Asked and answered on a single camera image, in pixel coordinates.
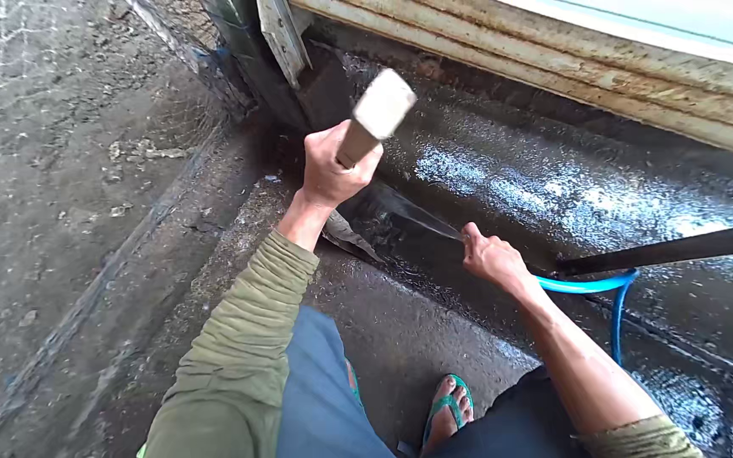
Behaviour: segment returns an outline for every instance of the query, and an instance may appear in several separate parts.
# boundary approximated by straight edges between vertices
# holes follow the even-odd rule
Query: green sleeve
[[[284,350],[318,265],[311,252],[270,233],[180,360],[144,458],[275,456]]]
[[[666,415],[616,430],[580,437],[595,458],[703,458],[703,454]]]

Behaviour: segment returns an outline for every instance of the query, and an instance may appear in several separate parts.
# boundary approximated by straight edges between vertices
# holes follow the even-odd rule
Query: right hand
[[[345,169],[336,160],[350,120],[330,129],[305,137],[305,182],[302,186],[309,203],[324,209],[334,209],[369,184],[383,147],[378,143],[352,169]]]
[[[508,242],[496,235],[485,237],[476,224],[469,223],[463,227],[463,244],[463,267],[475,276],[500,286],[521,301],[543,293],[536,277],[524,265],[520,252]]]

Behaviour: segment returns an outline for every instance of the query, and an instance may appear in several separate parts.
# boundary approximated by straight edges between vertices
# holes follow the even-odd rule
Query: wet concrete floor
[[[321,21],[363,90],[382,64],[419,102],[384,144],[380,177],[342,208],[387,270],[520,348],[529,339],[493,288],[457,268],[458,242],[402,218],[392,189],[443,222],[476,221],[536,273],[579,257],[733,227],[733,154]],[[626,299],[625,367],[717,455],[733,455],[733,256],[649,266]],[[555,300],[602,346],[611,295]]]

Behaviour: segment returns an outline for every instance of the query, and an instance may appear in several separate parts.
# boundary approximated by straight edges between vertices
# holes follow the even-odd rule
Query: wooden hammer handle
[[[378,146],[380,141],[372,136],[357,120],[350,122],[344,140],[336,153],[336,159],[346,169],[352,169],[358,161]]]

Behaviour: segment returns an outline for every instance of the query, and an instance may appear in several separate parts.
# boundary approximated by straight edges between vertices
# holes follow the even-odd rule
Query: metal beam
[[[733,228],[612,253],[560,260],[558,267],[567,275],[580,276],[640,267],[641,265],[678,263],[728,254],[733,254]]]

